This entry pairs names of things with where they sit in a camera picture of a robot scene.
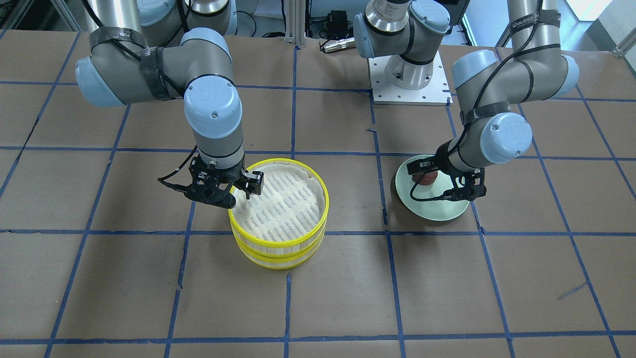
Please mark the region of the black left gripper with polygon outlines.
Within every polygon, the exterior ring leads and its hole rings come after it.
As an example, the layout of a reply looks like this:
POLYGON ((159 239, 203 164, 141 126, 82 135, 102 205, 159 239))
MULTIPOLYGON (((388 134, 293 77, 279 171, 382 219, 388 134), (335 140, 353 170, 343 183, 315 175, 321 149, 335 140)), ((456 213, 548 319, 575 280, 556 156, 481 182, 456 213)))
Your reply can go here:
POLYGON ((409 176, 431 172, 441 172, 448 175, 452 182, 452 188, 443 192, 443 199, 447 201, 474 201, 479 197, 484 197, 487 188, 484 184, 485 170, 481 169, 457 169, 452 165, 448 146, 450 141, 441 145, 435 153, 434 158, 420 158, 406 163, 407 174, 409 176))

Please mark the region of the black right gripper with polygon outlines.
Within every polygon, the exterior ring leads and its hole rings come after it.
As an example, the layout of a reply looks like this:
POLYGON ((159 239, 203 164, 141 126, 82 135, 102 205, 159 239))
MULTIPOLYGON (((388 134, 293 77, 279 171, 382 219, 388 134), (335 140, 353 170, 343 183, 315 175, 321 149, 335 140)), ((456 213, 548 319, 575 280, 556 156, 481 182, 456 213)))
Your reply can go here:
POLYGON ((189 172, 192 184, 186 187, 184 196, 191 201, 232 209, 237 202, 230 193, 232 186, 243 191, 246 199, 262 193, 264 172, 245 171, 244 158, 231 168, 218 169, 195 156, 189 163, 189 172))

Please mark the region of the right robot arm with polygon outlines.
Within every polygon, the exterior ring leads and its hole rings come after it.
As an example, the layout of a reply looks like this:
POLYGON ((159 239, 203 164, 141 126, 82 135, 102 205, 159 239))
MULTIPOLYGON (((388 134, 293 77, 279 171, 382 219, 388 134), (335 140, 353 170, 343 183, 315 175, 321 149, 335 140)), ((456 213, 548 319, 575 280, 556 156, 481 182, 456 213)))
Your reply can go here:
POLYGON ((82 95, 98 107, 182 99, 196 145, 184 161, 189 185, 158 181, 191 201, 231 209, 232 189, 260 195, 264 173, 249 172, 243 148, 241 99, 223 35, 208 27, 184 28, 177 47, 150 47, 136 0, 84 0, 96 28, 91 55, 77 61, 82 95))

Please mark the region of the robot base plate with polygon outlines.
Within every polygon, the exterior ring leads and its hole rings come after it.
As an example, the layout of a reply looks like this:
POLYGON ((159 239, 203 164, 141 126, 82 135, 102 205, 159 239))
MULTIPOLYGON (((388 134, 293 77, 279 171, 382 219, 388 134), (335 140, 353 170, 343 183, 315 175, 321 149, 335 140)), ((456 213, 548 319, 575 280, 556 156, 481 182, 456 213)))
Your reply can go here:
POLYGON ((423 66, 399 55, 368 59, 374 104, 443 106, 453 102, 441 56, 423 66))

